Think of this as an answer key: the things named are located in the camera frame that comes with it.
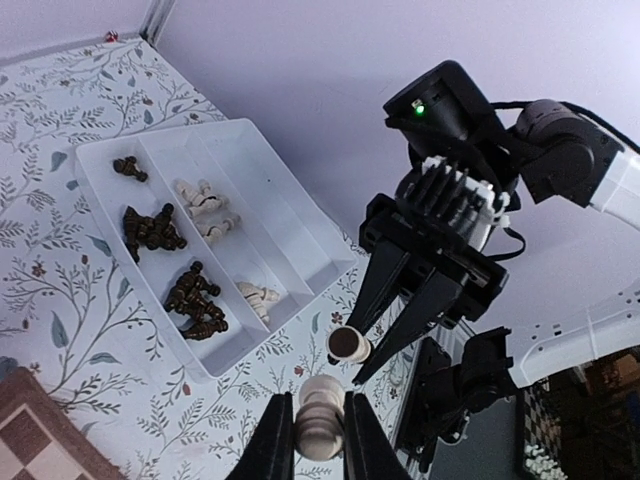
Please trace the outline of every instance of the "chess piece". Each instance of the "chess piece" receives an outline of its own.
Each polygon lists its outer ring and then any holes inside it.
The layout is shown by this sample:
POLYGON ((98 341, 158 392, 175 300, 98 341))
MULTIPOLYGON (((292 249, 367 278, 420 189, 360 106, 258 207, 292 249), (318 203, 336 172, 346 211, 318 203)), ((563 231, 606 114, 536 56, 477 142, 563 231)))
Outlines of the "chess piece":
POLYGON ((172 224, 169 224, 162 233, 165 239, 165 244, 170 246, 167 250, 175 250, 176 247, 182 250, 187 246, 187 241, 178 235, 176 227, 172 224))
POLYGON ((140 217, 140 223, 138 224, 138 240, 146 241, 151 230, 153 230, 153 218, 140 217))
POLYGON ((327 337, 329 356, 339 362, 362 363, 369 357, 372 348, 366 337, 347 325, 336 328, 327 337))
POLYGON ((202 322, 193 324, 188 330, 184 330, 182 336, 188 340, 205 340, 214 333, 222 333, 229 329, 229 325, 224 320, 218 322, 202 322))
POLYGON ((136 157, 125 157, 124 160, 118 158, 113 161, 113 169, 121 175, 135 177, 139 182, 146 182, 149 175, 136 168, 137 161, 136 157))
POLYGON ((138 242, 138 230, 140 228, 140 215, 135 211, 133 207, 127 207, 122 218, 122 228, 124 230, 124 245, 129 251, 133 261, 138 263, 140 261, 140 255, 138 249, 140 243, 138 242))
POLYGON ((189 214, 192 217, 207 212, 215 212, 229 204, 229 199, 224 195, 214 195, 211 184, 206 180, 200 182, 200 191, 184 180, 176 182, 176 191, 189 202, 189 214))
POLYGON ((224 320, 225 314, 222 309, 216 306, 213 302, 207 302, 204 306, 204 312, 209 315, 214 321, 224 320))
POLYGON ((201 322, 204 322, 205 320, 204 318, 205 309, 201 305, 181 302, 178 305, 176 305, 176 313, 179 313, 180 315, 189 315, 189 317, 191 317, 191 320, 193 320, 196 323, 201 323, 201 322))
POLYGON ((234 213, 216 225, 206 225, 204 223, 196 223, 195 225, 200 235, 211 245, 224 237, 229 230, 235 228, 240 221, 240 215, 234 213))
POLYGON ((165 203, 160 213, 153 218, 153 230, 146 241, 149 250, 156 250, 159 247, 175 250, 187 246, 187 241, 178 235, 176 228, 171 224, 174 210, 175 207, 172 204, 165 203))
POLYGON ((204 290, 213 297, 220 295, 220 287, 215 283, 209 283, 202 275, 196 278, 195 288, 198 290, 204 290))
POLYGON ((293 425, 300 455, 323 462, 342 450, 344 398, 342 385, 330 375, 316 375, 302 384, 300 409, 293 425))
POLYGON ((277 302, 280 300, 280 294, 270 288, 256 287, 249 282, 238 282, 236 286, 244 299, 249 303, 251 308, 253 308, 258 317, 260 317, 260 320, 268 324, 270 321, 269 314, 263 302, 277 302))
POLYGON ((206 301, 197 288, 193 288, 184 298, 184 303, 203 309, 203 312, 209 315, 213 320, 223 320, 225 315, 221 308, 217 307, 213 302, 206 301))

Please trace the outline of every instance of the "leaf print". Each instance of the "leaf print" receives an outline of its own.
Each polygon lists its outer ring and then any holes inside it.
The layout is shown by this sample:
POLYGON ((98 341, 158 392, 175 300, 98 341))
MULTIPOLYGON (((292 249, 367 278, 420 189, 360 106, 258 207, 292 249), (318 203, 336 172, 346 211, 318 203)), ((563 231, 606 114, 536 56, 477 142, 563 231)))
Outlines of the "leaf print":
POLYGON ((125 277, 120 282, 120 288, 118 289, 118 295, 117 295, 118 300, 124 297, 124 294, 127 293, 128 288, 129 288, 129 280, 127 280, 127 278, 125 277))
POLYGON ((64 325, 56 312, 53 312, 53 322, 51 323, 51 340, 56 348, 63 348, 69 345, 67 331, 64 329, 64 325))
POLYGON ((89 422, 87 424, 85 424, 81 429, 80 429, 80 433, 82 433, 85 437, 87 435, 89 435, 89 430, 91 430, 93 428, 94 425, 96 425, 98 422, 89 422))
POLYGON ((104 78, 108 78, 109 80, 115 81, 115 78, 113 78, 113 76, 106 70, 100 70, 100 75, 102 75, 104 78))
POLYGON ((56 170, 58 170, 60 168, 60 165, 62 165, 65 160, 67 159, 68 155, 66 153, 63 152, 53 152, 51 154, 51 172, 55 172, 56 170))
POLYGON ((87 237, 91 239, 94 247, 104 253, 107 257, 111 256, 111 249, 109 248, 107 242, 105 242, 101 238, 92 237, 91 235, 87 235, 87 237))
POLYGON ((91 365, 95 365, 96 363, 120 363, 118 360, 116 360, 114 358, 113 355, 111 355, 108 352, 100 352, 100 353, 96 353, 95 355, 93 355, 90 359, 89 359, 89 363, 91 365))

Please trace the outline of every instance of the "chessboard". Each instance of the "chessboard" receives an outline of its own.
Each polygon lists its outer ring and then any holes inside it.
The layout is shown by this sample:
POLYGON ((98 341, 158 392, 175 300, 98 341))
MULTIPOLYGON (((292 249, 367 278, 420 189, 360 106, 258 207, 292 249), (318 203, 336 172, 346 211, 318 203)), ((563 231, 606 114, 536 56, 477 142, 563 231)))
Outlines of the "chessboard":
POLYGON ((125 480, 19 368, 0 382, 0 480, 125 480))
POLYGON ((528 480, 541 478, 526 466, 526 452, 532 448, 542 450, 542 455, 560 465, 560 419, 546 400, 548 391, 548 381, 543 381, 520 390, 516 396, 516 471, 528 480))

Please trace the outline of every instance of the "purple wall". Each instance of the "purple wall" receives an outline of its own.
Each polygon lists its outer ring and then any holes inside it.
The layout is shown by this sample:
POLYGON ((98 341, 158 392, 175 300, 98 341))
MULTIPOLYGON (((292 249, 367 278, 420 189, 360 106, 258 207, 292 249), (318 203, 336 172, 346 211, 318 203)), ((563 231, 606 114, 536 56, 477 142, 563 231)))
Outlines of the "purple wall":
POLYGON ((140 29, 150 0, 0 0, 0 60, 140 29))
MULTIPOLYGON (((159 50, 227 115, 253 119, 354 234, 408 166, 382 104, 447 58, 491 100, 570 100, 640 140, 639 24, 636 0, 191 0, 176 5, 159 50)), ((531 246, 509 263, 497 323, 562 315, 640 275, 640 233, 524 197, 513 224, 531 246)), ((511 246, 498 235, 493 249, 511 246)))

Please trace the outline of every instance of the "table surface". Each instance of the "table surface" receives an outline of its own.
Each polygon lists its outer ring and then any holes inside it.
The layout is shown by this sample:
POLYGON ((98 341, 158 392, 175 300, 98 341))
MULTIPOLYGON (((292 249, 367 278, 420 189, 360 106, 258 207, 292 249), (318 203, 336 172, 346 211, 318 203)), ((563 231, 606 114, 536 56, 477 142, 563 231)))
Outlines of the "table surface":
MULTIPOLYGON (((356 268, 226 376, 195 384, 102 240, 74 177, 76 145, 224 119, 140 39, 0 69, 0 377, 28 367, 131 479, 224 478, 272 394, 295 393, 319 373, 349 385, 356 371, 328 365, 324 349, 366 269, 353 244, 356 268)), ((397 308, 372 331, 374 342, 397 308)), ((359 389, 389 433, 411 362, 399 355, 359 389)), ((296 471, 342 478, 340 460, 298 458, 296 471)))

